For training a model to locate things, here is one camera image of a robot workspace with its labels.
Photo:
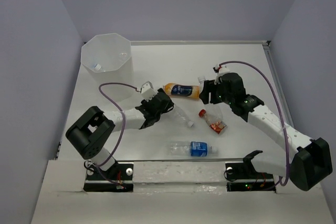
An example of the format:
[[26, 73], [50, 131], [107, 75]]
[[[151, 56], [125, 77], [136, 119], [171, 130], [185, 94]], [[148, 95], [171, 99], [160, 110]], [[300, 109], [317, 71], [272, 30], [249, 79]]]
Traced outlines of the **orange juice bottle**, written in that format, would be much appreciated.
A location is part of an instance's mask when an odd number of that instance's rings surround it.
[[171, 97], [199, 99], [199, 86], [181, 85], [177, 83], [168, 83], [163, 86], [165, 93]]

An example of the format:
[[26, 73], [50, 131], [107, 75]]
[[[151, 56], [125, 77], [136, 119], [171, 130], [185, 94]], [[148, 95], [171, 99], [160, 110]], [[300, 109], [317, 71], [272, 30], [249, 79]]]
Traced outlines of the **clear crushed plastic bottle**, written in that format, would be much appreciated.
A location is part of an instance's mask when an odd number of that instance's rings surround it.
[[177, 105], [175, 105], [173, 110], [169, 112], [169, 116], [179, 125], [186, 126], [187, 128], [192, 128], [194, 126], [194, 122], [190, 119], [186, 112]]

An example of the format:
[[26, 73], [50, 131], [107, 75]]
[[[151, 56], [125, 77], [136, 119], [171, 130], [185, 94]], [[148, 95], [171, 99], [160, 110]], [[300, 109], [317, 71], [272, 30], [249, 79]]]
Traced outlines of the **red cap crushed bottle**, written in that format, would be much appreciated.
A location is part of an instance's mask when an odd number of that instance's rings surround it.
[[222, 119], [208, 113], [204, 109], [200, 110], [198, 116], [202, 118], [206, 124], [218, 135], [227, 129], [227, 125], [222, 121]]

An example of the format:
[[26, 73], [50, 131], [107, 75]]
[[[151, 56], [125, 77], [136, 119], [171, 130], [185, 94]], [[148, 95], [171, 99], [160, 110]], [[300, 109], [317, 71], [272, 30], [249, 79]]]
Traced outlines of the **clear bottle blue label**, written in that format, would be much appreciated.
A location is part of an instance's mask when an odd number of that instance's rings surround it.
[[206, 142], [179, 141], [170, 143], [168, 145], [168, 152], [173, 156], [209, 157], [217, 156], [218, 148]]

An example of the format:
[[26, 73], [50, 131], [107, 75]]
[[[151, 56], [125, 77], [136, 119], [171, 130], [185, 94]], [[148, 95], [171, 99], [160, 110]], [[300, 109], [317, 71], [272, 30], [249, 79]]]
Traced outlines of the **clear bottle blue ring cap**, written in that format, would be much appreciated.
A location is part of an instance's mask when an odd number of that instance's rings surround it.
[[95, 63], [93, 66], [92, 66], [92, 70], [95, 71], [95, 72], [100, 72], [103, 70], [103, 67], [102, 65], [100, 65], [99, 63]]

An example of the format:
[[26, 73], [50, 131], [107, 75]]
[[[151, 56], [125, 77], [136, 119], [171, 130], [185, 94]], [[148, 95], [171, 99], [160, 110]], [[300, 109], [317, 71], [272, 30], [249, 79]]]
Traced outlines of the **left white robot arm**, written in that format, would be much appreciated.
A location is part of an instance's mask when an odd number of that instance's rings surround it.
[[173, 108], [173, 101], [161, 88], [130, 110], [105, 115], [100, 108], [92, 106], [67, 130], [66, 138], [84, 160], [93, 162], [102, 178], [111, 179], [116, 174], [117, 162], [104, 147], [111, 133], [151, 127]]

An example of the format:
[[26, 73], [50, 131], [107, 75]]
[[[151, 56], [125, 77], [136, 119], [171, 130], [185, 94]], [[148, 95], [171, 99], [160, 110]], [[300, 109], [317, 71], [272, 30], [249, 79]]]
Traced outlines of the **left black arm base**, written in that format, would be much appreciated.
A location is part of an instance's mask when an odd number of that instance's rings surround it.
[[83, 165], [86, 169], [83, 186], [85, 192], [127, 193], [133, 191], [133, 163], [116, 162], [107, 171], [98, 170], [90, 161], [85, 161]]

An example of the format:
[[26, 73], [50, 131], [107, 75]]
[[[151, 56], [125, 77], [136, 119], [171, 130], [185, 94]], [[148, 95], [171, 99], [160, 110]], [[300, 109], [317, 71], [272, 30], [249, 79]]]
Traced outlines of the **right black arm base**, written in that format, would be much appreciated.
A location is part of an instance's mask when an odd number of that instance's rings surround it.
[[228, 192], [272, 191], [276, 192], [276, 180], [272, 174], [250, 173], [243, 163], [226, 163], [223, 173]]

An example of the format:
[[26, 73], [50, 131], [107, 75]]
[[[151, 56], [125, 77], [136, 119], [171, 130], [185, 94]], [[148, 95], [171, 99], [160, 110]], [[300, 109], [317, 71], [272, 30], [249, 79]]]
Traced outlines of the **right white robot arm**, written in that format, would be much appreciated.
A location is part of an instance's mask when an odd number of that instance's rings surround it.
[[203, 104], [225, 103], [245, 122], [266, 134], [285, 151], [285, 161], [255, 150], [243, 158], [241, 171], [248, 178], [270, 173], [287, 178], [300, 190], [309, 191], [333, 172], [329, 144], [304, 135], [274, 114], [255, 95], [248, 94], [242, 78], [234, 72], [220, 73], [216, 79], [199, 77], [199, 98]]

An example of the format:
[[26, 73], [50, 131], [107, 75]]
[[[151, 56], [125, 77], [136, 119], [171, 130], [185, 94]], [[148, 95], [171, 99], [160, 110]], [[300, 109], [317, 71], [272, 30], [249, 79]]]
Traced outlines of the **white octagonal plastic bin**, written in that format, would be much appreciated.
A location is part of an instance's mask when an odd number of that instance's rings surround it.
[[[103, 70], [93, 71], [95, 63], [102, 65]], [[102, 87], [102, 91], [115, 102], [133, 95], [133, 90], [126, 86], [134, 85], [131, 42], [121, 35], [112, 33], [94, 36], [81, 48], [81, 64], [94, 80], [95, 90], [98, 91], [99, 85], [103, 83], [114, 83]]]

